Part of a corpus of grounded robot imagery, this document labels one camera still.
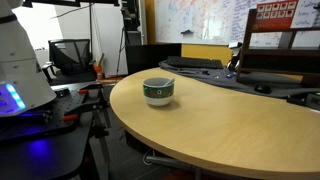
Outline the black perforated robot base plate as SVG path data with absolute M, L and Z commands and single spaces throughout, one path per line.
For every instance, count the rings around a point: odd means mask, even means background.
M 91 120 L 92 111 L 107 107 L 102 88 L 101 83 L 93 83 L 78 90 L 56 89 L 53 101 L 11 117 L 5 117 L 8 102 L 2 100 L 0 142 L 72 131 L 81 119 Z

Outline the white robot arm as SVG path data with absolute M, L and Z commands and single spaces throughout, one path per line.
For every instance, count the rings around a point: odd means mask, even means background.
M 56 98 L 13 12 L 22 4 L 0 0 L 0 117 L 19 115 Z

